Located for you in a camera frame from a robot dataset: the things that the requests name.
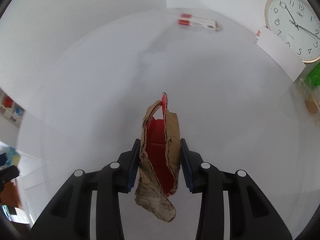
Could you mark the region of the red torn cardboard piece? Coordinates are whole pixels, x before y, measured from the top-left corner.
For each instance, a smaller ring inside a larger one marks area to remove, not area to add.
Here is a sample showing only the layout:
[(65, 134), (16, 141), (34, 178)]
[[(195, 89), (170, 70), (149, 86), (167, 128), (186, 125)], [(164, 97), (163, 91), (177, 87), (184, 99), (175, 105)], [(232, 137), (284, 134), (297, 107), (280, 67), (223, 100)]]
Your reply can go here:
[(142, 122), (136, 204), (170, 223), (176, 209), (168, 198), (178, 189), (181, 143), (178, 116), (168, 110), (168, 96), (149, 106)]

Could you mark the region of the yellow blue paper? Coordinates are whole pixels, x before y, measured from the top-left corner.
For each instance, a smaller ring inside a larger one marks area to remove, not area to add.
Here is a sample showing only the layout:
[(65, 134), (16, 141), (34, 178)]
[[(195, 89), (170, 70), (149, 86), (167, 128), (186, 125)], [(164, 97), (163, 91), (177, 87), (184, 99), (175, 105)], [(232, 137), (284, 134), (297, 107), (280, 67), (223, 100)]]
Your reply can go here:
[(4, 166), (5, 167), (18, 166), (18, 163), (20, 162), (20, 159), (21, 159), (21, 155), (16, 151), (16, 149), (7, 146), (7, 147), (3, 148), (3, 151), (4, 151), (5, 156), (7, 158)]

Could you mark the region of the orange leather chair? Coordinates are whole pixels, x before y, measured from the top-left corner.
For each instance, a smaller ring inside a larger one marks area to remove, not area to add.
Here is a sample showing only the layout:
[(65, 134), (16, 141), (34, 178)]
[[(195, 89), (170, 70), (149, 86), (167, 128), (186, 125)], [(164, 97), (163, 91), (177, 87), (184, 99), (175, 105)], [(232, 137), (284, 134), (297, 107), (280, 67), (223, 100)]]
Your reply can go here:
[(22, 209), (18, 185), (15, 179), (4, 185), (4, 190), (1, 192), (1, 205)]

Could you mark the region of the cream storage shelf cart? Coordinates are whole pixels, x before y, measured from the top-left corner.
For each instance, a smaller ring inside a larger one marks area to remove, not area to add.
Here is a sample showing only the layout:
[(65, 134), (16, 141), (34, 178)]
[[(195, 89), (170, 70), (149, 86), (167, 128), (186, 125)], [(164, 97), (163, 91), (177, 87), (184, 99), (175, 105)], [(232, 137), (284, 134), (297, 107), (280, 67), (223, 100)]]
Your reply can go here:
[(0, 103), (1, 116), (20, 128), (25, 109), (12, 100), (2, 89), (0, 89)]

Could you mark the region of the green plastic bag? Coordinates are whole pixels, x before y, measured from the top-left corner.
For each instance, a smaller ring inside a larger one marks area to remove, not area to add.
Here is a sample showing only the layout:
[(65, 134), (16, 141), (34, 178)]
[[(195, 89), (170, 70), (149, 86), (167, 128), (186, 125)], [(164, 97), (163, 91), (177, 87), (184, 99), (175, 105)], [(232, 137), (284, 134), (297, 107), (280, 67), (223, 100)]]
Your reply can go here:
[(306, 83), (312, 89), (320, 86), (320, 63), (318, 63), (313, 70), (306, 76)]

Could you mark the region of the white folded card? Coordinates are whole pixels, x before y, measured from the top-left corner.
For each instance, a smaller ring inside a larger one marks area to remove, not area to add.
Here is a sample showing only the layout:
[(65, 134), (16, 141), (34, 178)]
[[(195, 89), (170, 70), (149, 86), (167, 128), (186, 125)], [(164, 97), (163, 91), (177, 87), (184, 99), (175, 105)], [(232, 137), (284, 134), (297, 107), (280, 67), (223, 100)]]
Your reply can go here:
[(256, 33), (257, 45), (264, 50), (295, 82), (305, 68), (305, 63), (285, 42), (266, 27)]

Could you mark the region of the red white small box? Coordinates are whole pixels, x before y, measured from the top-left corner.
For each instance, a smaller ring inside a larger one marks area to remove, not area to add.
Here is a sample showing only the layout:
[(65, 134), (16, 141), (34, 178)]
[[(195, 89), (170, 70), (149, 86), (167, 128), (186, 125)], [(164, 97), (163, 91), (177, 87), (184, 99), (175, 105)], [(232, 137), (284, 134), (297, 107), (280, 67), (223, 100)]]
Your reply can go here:
[(180, 25), (187, 25), (191, 27), (197, 27), (197, 28), (202, 28), (202, 29), (207, 29), (212, 31), (220, 30), (220, 26), (216, 20), (211, 18), (194, 16), (192, 14), (186, 14), (186, 13), (180, 14), (177, 22)]

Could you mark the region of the round gold wall clock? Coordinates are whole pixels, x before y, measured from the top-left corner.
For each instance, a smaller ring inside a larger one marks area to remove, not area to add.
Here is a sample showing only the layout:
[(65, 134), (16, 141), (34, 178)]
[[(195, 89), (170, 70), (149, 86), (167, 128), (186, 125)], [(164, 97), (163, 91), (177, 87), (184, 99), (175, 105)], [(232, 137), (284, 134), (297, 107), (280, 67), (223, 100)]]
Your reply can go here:
[(306, 0), (267, 0), (265, 22), (304, 63), (319, 60), (319, 18)]

